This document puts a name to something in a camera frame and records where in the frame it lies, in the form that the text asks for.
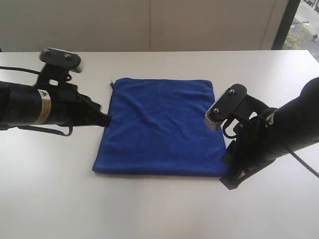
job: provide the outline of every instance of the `table surface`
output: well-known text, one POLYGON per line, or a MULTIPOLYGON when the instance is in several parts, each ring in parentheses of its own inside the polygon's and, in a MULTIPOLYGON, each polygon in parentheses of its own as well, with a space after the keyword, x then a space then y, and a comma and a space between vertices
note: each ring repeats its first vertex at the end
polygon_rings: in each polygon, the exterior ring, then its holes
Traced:
MULTIPOLYGON (((107 111, 109 83, 122 77, 207 79, 220 95, 234 83, 270 106, 297 97, 319 65, 307 51, 80 53, 79 91, 107 111)), ((0 65, 40 70, 37 53, 1 53, 0 65)), ((2 81, 35 76, 0 71, 2 81)), ((123 177, 91 169, 103 129, 60 137, 0 132, 3 239, 318 238, 319 180, 286 155, 228 191, 216 178, 123 177)), ((319 144, 298 154, 319 170, 319 144)))

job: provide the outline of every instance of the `screw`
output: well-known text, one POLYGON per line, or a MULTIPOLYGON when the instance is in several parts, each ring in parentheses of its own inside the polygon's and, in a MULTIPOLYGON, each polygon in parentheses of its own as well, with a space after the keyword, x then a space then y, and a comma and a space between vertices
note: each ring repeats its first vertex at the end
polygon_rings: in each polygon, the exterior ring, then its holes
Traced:
POLYGON ((70 54, 65 54, 64 58, 65 58, 65 60, 70 61, 71 60, 71 55, 70 54))

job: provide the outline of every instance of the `yellow label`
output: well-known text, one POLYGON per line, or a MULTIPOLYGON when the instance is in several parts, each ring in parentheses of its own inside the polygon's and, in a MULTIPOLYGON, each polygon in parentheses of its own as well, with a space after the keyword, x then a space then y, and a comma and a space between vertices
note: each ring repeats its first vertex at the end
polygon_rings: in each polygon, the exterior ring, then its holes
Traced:
POLYGON ((34 124, 43 124, 43 123, 45 123, 46 119, 50 115, 51 98, 50 98, 48 91, 39 90, 39 89, 38 89, 38 91, 39 91, 40 96, 42 98, 42 109, 41 109, 41 113, 40 113, 38 119, 34 122, 34 124))

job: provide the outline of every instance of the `white wall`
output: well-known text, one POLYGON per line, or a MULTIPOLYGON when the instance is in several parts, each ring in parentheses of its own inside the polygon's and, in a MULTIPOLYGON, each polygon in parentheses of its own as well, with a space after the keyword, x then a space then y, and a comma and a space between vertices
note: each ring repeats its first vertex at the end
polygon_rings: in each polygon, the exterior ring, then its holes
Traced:
POLYGON ((271 49, 288 0, 6 0, 3 51, 271 49))

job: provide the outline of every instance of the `blue towel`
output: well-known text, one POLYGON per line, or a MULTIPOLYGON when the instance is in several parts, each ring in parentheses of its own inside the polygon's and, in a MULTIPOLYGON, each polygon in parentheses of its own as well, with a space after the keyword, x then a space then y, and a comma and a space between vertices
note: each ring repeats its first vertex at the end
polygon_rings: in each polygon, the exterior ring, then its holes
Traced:
POLYGON ((119 79, 93 171, 107 174, 223 176, 225 142, 204 115, 214 102, 206 80, 119 79))

